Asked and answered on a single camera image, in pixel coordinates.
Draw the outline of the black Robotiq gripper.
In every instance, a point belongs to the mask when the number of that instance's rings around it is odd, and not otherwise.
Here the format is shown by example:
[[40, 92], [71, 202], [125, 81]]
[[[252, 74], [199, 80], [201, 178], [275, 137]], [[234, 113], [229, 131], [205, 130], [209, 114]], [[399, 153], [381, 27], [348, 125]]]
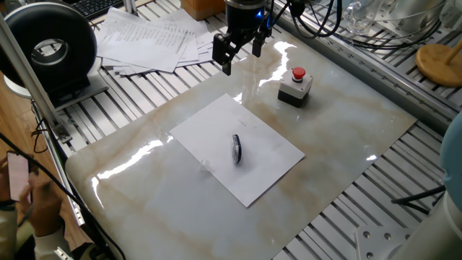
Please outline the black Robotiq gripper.
[[[237, 33], [256, 30], [263, 22], [266, 0], [225, 0], [227, 33], [216, 34], [213, 40], [212, 58], [227, 76], [231, 75], [232, 60], [238, 53]], [[252, 54], [261, 56], [261, 49], [272, 34], [272, 29], [261, 26], [254, 32]]]

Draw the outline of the person right hand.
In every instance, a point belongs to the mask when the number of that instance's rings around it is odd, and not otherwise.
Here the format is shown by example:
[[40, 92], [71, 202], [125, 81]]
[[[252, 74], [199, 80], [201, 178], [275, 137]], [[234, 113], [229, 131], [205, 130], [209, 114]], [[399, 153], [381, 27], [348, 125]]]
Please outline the person right hand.
[[39, 178], [31, 173], [28, 184], [19, 196], [19, 205], [34, 229], [34, 235], [38, 238], [51, 235], [61, 229], [61, 205], [62, 199], [56, 193], [53, 182]]

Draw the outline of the person left hand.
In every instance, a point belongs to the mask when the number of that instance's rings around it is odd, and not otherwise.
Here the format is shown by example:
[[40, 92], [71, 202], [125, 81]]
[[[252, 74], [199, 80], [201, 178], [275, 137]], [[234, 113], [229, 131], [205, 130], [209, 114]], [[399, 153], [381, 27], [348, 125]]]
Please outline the person left hand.
[[11, 199], [10, 186], [9, 186], [9, 169], [7, 157], [1, 159], [0, 170], [0, 201], [7, 202]]

